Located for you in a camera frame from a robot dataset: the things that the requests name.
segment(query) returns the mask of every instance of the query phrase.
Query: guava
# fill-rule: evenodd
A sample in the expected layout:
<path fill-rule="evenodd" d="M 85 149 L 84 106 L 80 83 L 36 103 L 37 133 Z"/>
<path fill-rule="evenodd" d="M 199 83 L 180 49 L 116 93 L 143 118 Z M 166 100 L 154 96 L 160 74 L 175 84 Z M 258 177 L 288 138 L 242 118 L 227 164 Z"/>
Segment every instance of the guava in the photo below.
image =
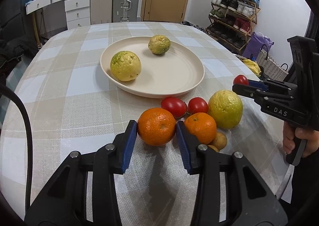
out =
<path fill-rule="evenodd" d="M 218 127 L 232 129 L 241 120 L 241 99 L 233 91 L 217 91 L 208 101 L 208 114 L 215 119 Z"/>
<path fill-rule="evenodd" d="M 169 50 L 171 41 L 164 35 L 155 35 L 150 39 L 148 48 L 154 54 L 164 54 Z"/>
<path fill-rule="evenodd" d="M 138 56 L 131 51 L 116 53 L 110 63 L 112 74 L 120 81 L 130 81 L 141 73 L 142 65 Z"/>

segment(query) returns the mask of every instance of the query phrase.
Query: hand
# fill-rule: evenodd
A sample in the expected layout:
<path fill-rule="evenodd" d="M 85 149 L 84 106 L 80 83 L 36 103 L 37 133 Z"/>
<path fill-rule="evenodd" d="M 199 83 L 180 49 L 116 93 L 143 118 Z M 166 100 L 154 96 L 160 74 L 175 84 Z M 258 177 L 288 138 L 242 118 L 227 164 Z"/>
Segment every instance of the hand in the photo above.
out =
<path fill-rule="evenodd" d="M 295 136 L 299 139 L 307 140 L 306 148 L 302 154 L 303 158 L 306 158 L 319 148 L 319 131 L 308 128 L 296 128 L 295 130 L 290 127 L 288 122 L 285 121 L 282 134 L 284 137 L 282 145 L 287 154 L 290 154 L 295 148 L 295 142 L 293 141 Z"/>

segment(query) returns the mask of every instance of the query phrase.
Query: red tomato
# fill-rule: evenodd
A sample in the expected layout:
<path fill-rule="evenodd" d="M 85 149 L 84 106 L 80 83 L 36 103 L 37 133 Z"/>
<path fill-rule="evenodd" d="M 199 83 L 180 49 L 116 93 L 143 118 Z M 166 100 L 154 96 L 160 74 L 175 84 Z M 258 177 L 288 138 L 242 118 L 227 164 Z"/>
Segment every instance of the red tomato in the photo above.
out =
<path fill-rule="evenodd" d="M 189 101 L 187 112 L 189 114 L 207 113 L 208 112 L 208 105 L 203 98 L 195 97 Z"/>
<path fill-rule="evenodd" d="M 244 75 L 238 75 L 235 77 L 233 83 L 234 84 L 242 84 L 242 85 L 249 85 L 248 79 Z"/>
<path fill-rule="evenodd" d="M 161 102 L 161 107 L 169 111 L 174 118 L 182 117 L 187 111 L 187 105 L 181 99 L 167 97 Z"/>

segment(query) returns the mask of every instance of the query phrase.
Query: metal screw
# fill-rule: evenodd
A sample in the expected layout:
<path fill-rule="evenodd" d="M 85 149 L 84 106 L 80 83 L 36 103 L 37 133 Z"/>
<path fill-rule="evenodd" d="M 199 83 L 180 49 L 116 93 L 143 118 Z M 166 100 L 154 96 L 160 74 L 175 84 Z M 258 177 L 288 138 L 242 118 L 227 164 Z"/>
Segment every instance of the metal screw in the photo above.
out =
<path fill-rule="evenodd" d="M 198 147 L 197 147 L 199 150 L 207 150 L 207 145 L 205 145 L 205 144 L 200 144 L 200 145 L 198 145 Z"/>
<path fill-rule="evenodd" d="M 71 157 L 71 158 L 76 158 L 77 156 L 79 156 L 79 152 L 78 152 L 78 151 L 72 151 L 72 152 L 70 153 L 70 157 Z"/>
<path fill-rule="evenodd" d="M 243 157 L 243 154 L 241 152 L 239 152 L 239 151 L 236 151 L 234 153 L 234 156 L 237 157 L 238 159 L 241 159 Z"/>
<path fill-rule="evenodd" d="M 107 144 L 107 145 L 105 146 L 105 148 L 106 148 L 107 150 L 113 150 L 113 149 L 115 149 L 115 146 L 114 146 L 114 144 L 109 143 L 109 144 Z"/>

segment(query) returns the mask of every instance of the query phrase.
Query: beige plate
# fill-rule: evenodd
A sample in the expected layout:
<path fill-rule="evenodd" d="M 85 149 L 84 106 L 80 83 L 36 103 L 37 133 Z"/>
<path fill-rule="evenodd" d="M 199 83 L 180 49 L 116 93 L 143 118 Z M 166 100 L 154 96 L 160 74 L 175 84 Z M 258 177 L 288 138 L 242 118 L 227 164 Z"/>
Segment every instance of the beige plate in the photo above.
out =
<path fill-rule="evenodd" d="M 131 37 L 107 47 L 100 64 L 109 79 L 129 93 L 149 98 L 182 95 L 199 85 L 204 66 L 191 50 L 172 41 L 169 51 L 155 55 L 148 48 L 149 40 L 150 37 Z M 134 52 L 141 60 L 142 71 L 135 80 L 122 82 L 111 73 L 111 59 L 122 50 Z"/>

